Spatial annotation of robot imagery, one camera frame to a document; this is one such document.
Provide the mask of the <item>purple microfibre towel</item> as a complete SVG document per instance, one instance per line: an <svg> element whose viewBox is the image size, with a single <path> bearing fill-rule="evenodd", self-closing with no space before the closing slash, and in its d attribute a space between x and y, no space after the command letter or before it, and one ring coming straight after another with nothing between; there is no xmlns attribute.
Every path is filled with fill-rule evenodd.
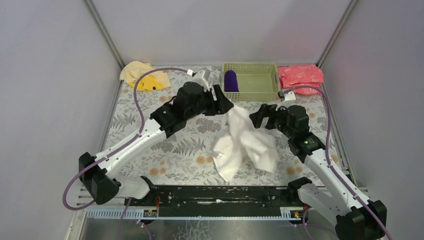
<svg viewBox="0 0 424 240"><path fill-rule="evenodd" d="M230 93L238 93L237 74L233 70L227 70L224 74L224 91Z"/></svg>

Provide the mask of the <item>white towel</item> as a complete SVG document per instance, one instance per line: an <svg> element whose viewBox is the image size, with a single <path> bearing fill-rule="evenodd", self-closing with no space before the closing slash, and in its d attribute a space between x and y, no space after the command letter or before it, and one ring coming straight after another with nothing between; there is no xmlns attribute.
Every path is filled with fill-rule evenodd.
<svg viewBox="0 0 424 240"><path fill-rule="evenodd" d="M275 172L279 159L275 138L264 129L254 128L243 107L235 105L226 117L228 130L212 147L215 168L223 180L231 182L245 158L258 170Z"/></svg>

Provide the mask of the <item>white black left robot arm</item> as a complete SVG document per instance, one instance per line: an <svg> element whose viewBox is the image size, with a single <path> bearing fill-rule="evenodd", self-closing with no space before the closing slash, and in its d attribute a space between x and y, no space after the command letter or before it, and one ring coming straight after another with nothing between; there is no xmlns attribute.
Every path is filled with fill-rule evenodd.
<svg viewBox="0 0 424 240"><path fill-rule="evenodd" d="M119 143L95 155L83 153L78 159L79 180L97 205L115 197L142 199L150 187L141 177L120 175L123 167L151 146L166 140L186 127L198 115L224 115L234 107L219 85L205 91L195 82L186 82L177 94L164 103L144 123Z"/></svg>

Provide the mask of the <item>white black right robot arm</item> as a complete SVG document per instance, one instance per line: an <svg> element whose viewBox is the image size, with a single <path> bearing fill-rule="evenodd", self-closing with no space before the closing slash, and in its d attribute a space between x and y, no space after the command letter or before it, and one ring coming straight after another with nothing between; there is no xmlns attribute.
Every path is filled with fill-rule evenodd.
<svg viewBox="0 0 424 240"><path fill-rule="evenodd" d="M334 226L340 240L378 240L388 237L387 208L372 201L331 161L328 148L310 131L303 106L262 104L250 114L255 128L267 118L265 128L276 129L288 139L290 151L321 180L329 194L321 192L306 177L288 184L291 201L315 209Z"/></svg>

